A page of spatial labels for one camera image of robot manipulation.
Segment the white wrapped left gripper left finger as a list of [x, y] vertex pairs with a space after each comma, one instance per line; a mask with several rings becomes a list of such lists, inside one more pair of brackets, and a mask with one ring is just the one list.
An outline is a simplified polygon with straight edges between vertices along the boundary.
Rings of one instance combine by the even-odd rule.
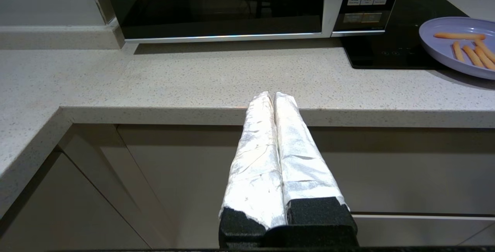
[[260, 247], [265, 233], [286, 225], [274, 108], [268, 92], [246, 110], [221, 209], [220, 247]]

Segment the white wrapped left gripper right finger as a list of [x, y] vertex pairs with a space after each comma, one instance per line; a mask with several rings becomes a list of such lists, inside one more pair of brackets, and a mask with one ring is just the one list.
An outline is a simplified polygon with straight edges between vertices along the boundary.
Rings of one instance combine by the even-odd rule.
[[277, 92], [275, 122], [287, 225], [275, 247], [357, 247], [357, 225], [295, 99]]

